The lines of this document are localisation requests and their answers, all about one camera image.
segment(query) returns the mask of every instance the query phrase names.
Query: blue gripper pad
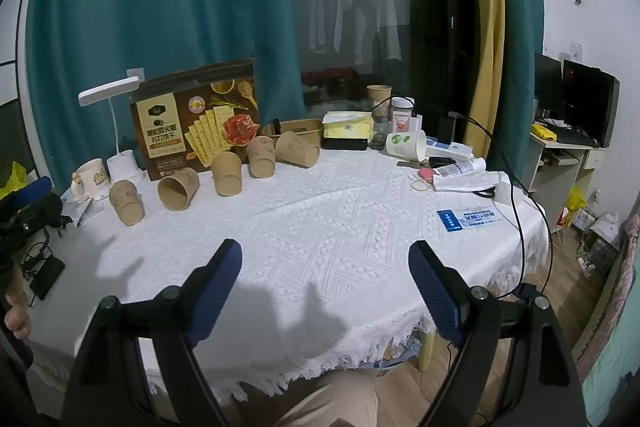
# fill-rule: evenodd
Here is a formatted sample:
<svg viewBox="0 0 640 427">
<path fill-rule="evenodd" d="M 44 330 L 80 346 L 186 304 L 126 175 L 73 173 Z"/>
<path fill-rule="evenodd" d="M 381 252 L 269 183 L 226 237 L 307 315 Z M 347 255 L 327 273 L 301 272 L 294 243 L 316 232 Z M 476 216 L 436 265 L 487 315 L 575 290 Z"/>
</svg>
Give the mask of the blue gripper pad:
<svg viewBox="0 0 640 427">
<path fill-rule="evenodd" d="M 182 285 L 184 311 L 191 315 L 186 333 L 191 349 L 211 334 L 241 267 L 240 244 L 225 239 L 207 266 L 196 268 Z"/>
<path fill-rule="evenodd" d="M 426 241 L 416 241 L 409 248 L 409 271 L 440 336 L 456 347 L 462 346 L 466 313 L 461 313 L 461 308 L 468 309 L 462 278 L 464 287 L 457 287 L 459 281 L 450 277 L 449 269 L 442 265 Z"/>
</svg>

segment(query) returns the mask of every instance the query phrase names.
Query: brown basket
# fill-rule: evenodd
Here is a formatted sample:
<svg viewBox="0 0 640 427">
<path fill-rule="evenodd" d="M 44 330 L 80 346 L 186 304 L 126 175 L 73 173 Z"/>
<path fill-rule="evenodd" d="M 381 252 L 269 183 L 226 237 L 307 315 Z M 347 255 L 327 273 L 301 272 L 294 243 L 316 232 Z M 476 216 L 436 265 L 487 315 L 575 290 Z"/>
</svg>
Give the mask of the brown basket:
<svg viewBox="0 0 640 427">
<path fill-rule="evenodd" d="M 298 136 L 305 137 L 309 143 L 322 147 L 322 120 L 307 118 L 306 120 L 280 122 L 280 129 L 282 132 L 295 131 Z M 275 134 L 272 123 L 262 128 L 262 134 L 273 139 L 274 143 L 280 138 L 280 134 Z"/>
</svg>

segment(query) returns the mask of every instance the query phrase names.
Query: monitor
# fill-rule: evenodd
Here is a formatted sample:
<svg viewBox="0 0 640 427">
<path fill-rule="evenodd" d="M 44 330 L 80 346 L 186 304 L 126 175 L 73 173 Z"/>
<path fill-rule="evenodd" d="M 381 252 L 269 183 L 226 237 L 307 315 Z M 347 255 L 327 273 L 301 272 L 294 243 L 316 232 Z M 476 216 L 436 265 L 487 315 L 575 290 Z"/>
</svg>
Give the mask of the monitor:
<svg viewBox="0 0 640 427">
<path fill-rule="evenodd" d="M 565 60 L 562 85 L 567 123 L 581 128 L 601 147 L 608 147 L 618 109 L 620 82 L 598 68 Z"/>
<path fill-rule="evenodd" d="M 549 111 L 551 118 L 564 118 L 562 66 L 558 60 L 536 53 L 536 96 L 538 109 Z"/>
</svg>

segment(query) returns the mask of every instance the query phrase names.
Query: desk lamp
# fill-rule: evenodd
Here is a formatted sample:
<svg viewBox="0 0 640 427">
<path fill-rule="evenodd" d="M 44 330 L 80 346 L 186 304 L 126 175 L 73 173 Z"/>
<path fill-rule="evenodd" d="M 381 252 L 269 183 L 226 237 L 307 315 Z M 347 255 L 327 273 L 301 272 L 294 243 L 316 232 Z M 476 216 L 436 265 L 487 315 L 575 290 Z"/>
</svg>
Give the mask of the desk lamp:
<svg viewBox="0 0 640 427">
<path fill-rule="evenodd" d="M 92 87 L 92 89 L 87 89 L 78 95 L 78 103 L 81 107 L 101 102 L 102 100 L 109 101 L 111 118 L 113 119 L 113 130 L 116 136 L 116 154 L 107 160 L 111 182 L 130 180 L 135 183 L 145 176 L 145 173 L 138 167 L 131 149 L 120 152 L 120 146 L 118 145 L 118 124 L 116 122 L 116 114 L 113 110 L 113 102 L 111 102 L 114 96 L 135 91 L 139 85 L 140 78 L 138 76 L 130 76 L 129 78 L 110 82 L 109 84 Z"/>
</svg>

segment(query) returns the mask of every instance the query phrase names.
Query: picture of ham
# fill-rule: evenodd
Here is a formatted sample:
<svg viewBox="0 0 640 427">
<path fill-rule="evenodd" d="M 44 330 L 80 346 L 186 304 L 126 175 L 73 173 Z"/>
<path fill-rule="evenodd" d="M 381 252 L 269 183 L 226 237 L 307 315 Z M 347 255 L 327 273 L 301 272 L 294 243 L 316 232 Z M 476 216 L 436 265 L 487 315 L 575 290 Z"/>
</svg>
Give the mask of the picture of ham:
<svg viewBox="0 0 640 427">
<path fill-rule="evenodd" d="M 223 129 L 226 141 L 231 145 L 244 146 L 251 142 L 260 126 L 248 114 L 240 113 L 229 118 Z"/>
</svg>

